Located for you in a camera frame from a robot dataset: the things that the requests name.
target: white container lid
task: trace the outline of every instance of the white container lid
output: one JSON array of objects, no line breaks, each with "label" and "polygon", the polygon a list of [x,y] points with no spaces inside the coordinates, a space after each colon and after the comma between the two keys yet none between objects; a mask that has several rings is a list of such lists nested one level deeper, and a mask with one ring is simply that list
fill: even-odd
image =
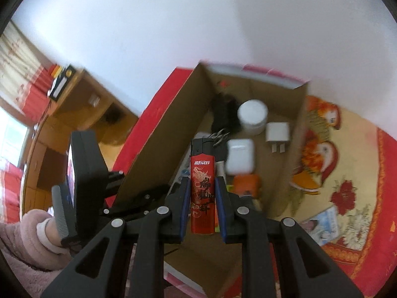
[{"label": "white container lid", "polygon": [[248,100],[239,107],[237,116],[242,124],[256,127],[266,122],[268,112],[266,104],[260,100]]},{"label": "white container lid", "polygon": [[269,122],[266,125],[266,141],[288,142],[289,141],[288,122]]}]

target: cardboard box flap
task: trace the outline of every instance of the cardboard box flap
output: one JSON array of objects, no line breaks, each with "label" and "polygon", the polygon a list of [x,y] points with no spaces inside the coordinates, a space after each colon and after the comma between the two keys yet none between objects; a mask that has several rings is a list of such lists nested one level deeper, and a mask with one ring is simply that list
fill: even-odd
[{"label": "cardboard box flap", "polygon": [[229,277],[228,271],[218,268],[211,262],[203,261],[201,255],[184,247],[166,256],[164,261],[200,285],[210,298],[218,296],[220,287]]},{"label": "cardboard box flap", "polygon": [[198,65],[148,138],[118,191],[115,205],[126,207],[140,192],[168,184],[215,96]]},{"label": "cardboard box flap", "polygon": [[244,103],[253,98],[251,79],[218,74],[209,70],[206,70],[206,73],[218,93],[233,95],[240,103]]},{"label": "cardboard box flap", "polygon": [[295,122],[294,129],[291,134],[291,143],[286,153],[283,163],[283,169],[277,179],[277,184],[270,197],[263,200],[263,211],[268,217],[280,216],[287,208],[289,202],[290,181],[295,168],[298,166],[302,147],[304,144],[304,136],[306,134],[306,99],[303,100],[301,108]]},{"label": "cardboard box flap", "polygon": [[269,112],[296,120],[307,94],[308,84],[288,89],[279,85],[264,84],[251,80],[251,90],[255,98],[264,102]]}]

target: white wall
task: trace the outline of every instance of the white wall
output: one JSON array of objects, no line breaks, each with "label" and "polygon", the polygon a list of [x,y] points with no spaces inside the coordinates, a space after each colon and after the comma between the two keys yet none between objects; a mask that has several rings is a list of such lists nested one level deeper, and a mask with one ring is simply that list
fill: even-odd
[{"label": "white wall", "polygon": [[25,0],[13,19],[136,113],[176,66],[251,63],[316,78],[397,138],[397,24],[381,0]]}]

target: red flower pattern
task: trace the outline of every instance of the red flower pattern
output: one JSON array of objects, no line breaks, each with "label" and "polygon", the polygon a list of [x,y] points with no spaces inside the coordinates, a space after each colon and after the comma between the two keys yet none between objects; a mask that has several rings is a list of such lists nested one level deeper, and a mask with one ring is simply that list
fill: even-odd
[{"label": "red flower pattern", "polygon": [[338,208],[340,215],[345,215],[347,211],[354,209],[356,193],[351,180],[345,180],[341,184],[339,190],[332,194],[331,202]]}]

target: wooden cabinet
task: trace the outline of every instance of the wooden cabinet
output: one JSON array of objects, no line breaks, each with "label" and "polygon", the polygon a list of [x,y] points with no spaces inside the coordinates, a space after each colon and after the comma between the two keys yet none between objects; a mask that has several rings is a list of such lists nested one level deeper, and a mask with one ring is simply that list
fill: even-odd
[{"label": "wooden cabinet", "polygon": [[32,209],[43,209],[47,211],[51,205],[51,192],[39,188],[25,188],[24,213],[27,213]]},{"label": "wooden cabinet", "polygon": [[41,142],[36,142],[31,155],[29,169],[27,173],[26,186],[35,188],[40,175],[41,165],[43,164],[44,155],[47,147]]},{"label": "wooden cabinet", "polygon": [[21,183],[21,216],[52,205],[51,188],[66,176],[70,133],[93,129],[113,164],[138,117],[84,69],[77,71],[52,102],[34,134]]},{"label": "wooden cabinet", "polygon": [[65,153],[69,146],[72,128],[53,116],[48,116],[40,131],[38,140],[48,148]]}]

